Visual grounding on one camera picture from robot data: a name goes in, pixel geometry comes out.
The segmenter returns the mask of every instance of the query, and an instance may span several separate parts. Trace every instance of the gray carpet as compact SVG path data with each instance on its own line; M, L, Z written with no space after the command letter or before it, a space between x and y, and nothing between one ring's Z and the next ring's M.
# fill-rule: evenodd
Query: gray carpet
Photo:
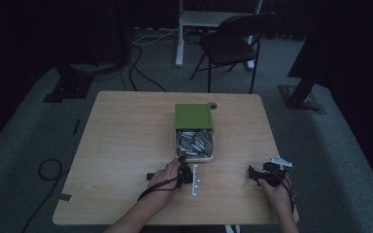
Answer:
M299 79L288 79L287 74L302 44L292 39L263 39L254 88L255 94L262 98L281 157L294 165L289 172L298 192L295 198L300 215L298 225L302 232L373 232L373 173L329 91L314 87L313 93L326 112L317 114L288 110L278 90L278 84L299 82ZM198 73L192 81L189 79L201 55L200 47L186 44L184 66L177 68L176 45L175 37L168 37L140 46L143 53L137 67L167 91L206 92L205 72ZM131 61L139 54L133 49ZM78 67L94 69L87 65ZM140 91L161 91L135 71L132 77ZM125 68L121 75L96 76L86 99L43 103L58 78L57 72L51 69L38 80L0 134L0 232L21 232L50 192L53 182L45 182L37 174L41 162L57 158L63 163L64 171L71 166L96 94L101 90L132 90ZM251 72L242 65L230 73L215 70L213 92L246 93L250 79ZM81 124L74 134L78 119ZM44 167L45 175L56 175L58 169L52 165ZM52 223L65 179L60 180L26 232L85 233L101 232L106 227ZM147 230L179 232L176 227ZM279 232L279 228L244 225L241 232Z

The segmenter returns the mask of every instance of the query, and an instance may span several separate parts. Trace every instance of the chair leg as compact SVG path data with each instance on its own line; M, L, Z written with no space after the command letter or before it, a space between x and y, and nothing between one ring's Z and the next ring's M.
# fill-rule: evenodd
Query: chair leg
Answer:
M256 43L256 53L255 53L255 59L254 59L253 79L251 80L250 94L253 93L253 90L254 90L255 73L256 73L256 67L258 66L259 49L260 49L260 47L261 47L261 43L260 43L260 41L258 41Z
M202 54L201 59L198 62L198 65L196 65L195 70L193 71L192 75L190 76L191 80L193 79L193 77L195 76L195 73L198 71L199 67L201 66L201 63L204 60L204 58L205 58L205 53Z
M208 57L208 93L211 93L211 69L212 62L211 59Z
M255 73L256 73L256 66L257 66L258 60L254 59L254 69L253 69L253 79L251 80L251 87L250 87L250 94L253 93L254 90L254 83L255 83Z
M228 72L231 71L234 67L235 67L236 63L231 65L231 67L229 67L229 69L227 70Z

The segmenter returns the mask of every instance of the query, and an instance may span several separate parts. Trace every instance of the forearm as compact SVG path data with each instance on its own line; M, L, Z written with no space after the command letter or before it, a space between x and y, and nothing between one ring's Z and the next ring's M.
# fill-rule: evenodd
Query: forearm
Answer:
M282 233L299 233L293 215L291 213L279 214L277 213L278 221L280 222Z
M104 233L138 233L159 211L160 209L156 208L153 203L148 203L148 200L140 200Z

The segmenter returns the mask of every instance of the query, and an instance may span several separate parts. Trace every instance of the person's left hand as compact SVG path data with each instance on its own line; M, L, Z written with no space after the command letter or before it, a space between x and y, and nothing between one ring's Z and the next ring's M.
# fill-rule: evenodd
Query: person's left hand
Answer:
M154 184L161 183L167 180L174 179L178 176L178 169L181 166L181 162L178 159L172 160L164 170L157 171L150 180L148 187L153 186ZM170 182L164 186L159 187L159 189L174 189L177 185L177 181ZM167 191L167 190L157 190L149 193L143 197L141 201L148 203L154 208L157 212L162 210L174 197L176 190Z

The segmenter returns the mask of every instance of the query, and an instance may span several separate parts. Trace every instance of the white cable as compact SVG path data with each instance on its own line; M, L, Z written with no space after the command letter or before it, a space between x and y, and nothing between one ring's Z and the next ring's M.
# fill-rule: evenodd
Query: white cable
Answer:
M151 45L151 44L153 44L153 43L159 41L160 39L162 39L162 38L164 38L164 37L170 36L170 35L171 35L175 30L177 30L177 29L178 29L178 27L175 28L175 29L172 29L170 32L168 32L168 33L165 34L165 35L148 35L148 36L141 37L141 38L139 38L138 40L132 42L132 45L136 45L136 46L148 46L148 45ZM141 41L141 40L143 40L143 39L145 39L145 38L149 38L149 37L158 37L158 38L155 39L155 40L152 41L152 42L149 42L149 43L145 43L145 44L137 44L137 42L139 42L139 41Z

